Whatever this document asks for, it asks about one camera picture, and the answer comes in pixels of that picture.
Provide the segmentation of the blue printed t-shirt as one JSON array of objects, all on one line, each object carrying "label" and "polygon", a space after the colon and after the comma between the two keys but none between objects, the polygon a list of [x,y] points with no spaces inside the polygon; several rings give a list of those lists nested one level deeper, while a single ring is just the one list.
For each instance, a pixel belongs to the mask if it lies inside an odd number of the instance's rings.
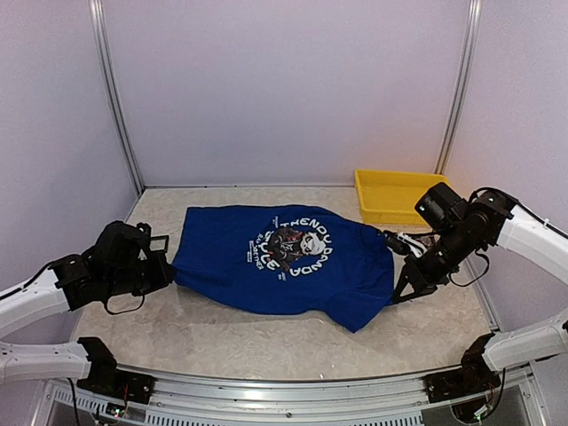
[{"label": "blue printed t-shirt", "polygon": [[355,333],[394,291],[394,259],[371,225],[321,207],[190,207],[175,282],[263,315],[324,312]]}]

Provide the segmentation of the yellow plastic tray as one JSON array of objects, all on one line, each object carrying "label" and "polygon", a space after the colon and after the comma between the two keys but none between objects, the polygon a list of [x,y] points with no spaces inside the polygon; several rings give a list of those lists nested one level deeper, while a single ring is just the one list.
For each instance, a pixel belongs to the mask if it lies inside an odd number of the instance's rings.
[{"label": "yellow plastic tray", "polygon": [[354,170],[362,220],[370,225],[419,225],[427,223],[415,204],[438,183],[449,184],[439,174],[387,170]]}]

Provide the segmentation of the black brooch box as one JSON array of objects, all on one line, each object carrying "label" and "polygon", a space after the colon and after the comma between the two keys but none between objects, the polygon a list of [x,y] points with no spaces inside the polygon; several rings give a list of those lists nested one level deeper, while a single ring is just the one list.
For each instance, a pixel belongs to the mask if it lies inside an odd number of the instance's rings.
[{"label": "black brooch box", "polygon": [[413,235],[412,239],[421,243],[426,249],[433,247],[438,237],[437,235]]}]

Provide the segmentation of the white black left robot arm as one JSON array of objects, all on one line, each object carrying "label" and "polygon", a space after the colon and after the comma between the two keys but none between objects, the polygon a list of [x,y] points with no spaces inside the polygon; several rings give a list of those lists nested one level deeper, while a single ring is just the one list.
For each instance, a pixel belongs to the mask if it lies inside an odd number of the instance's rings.
[{"label": "white black left robot arm", "polygon": [[[63,312],[74,312],[114,296],[145,298],[175,276],[162,252],[117,266],[79,255],[54,261],[31,279],[1,293],[1,337]],[[61,344],[1,342],[1,383],[69,378],[93,383],[107,395],[124,385],[110,350],[98,338]]]}]

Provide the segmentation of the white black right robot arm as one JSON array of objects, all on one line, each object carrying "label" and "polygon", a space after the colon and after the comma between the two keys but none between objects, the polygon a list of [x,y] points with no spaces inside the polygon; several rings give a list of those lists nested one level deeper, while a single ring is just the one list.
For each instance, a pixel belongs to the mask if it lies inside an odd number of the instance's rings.
[{"label": "white black right robot arm", "polygon": [[[513,257],[510,268],[498,267],[496,280],[509,290],[537,293],[567,284],[567,233],[526,207],[518,198],[493,187],[481,187],[464,199],[446,184],[436,184],[416,203],[416,212],[436,241],[427,246],[416,234],[383,232],[387,246],[404,258],[392,301],[401,304],[433,294],[452,282],[459,266],[496,248],[499,259]],[[463,354],[454,387],[471,394],[509,367],[543,361],[567,352],[567,309],[533,315],[532,323],[479,337]]]}]

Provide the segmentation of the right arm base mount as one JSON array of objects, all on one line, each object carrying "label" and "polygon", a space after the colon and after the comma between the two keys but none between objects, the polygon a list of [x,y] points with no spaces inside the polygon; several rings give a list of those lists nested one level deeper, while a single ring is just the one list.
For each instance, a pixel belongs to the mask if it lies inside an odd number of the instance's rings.
[{"label": "right arm base mount", "polygon": [[476,373],[464,368],[426,375],[423,381],[430,403],[467,397],[501,385],[500,377],[494,372]]}]

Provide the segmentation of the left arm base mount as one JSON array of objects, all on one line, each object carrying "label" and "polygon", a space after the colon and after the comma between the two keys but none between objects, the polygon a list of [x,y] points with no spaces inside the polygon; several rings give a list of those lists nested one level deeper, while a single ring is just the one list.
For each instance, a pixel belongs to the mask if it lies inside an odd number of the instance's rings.
[{"label": "left arm base mount", "polygon": [[126,370],[115,370],[107,377],[86,378],[77,381],[80,389],[123,402],[148,405],[153,394],[155,378]]}]

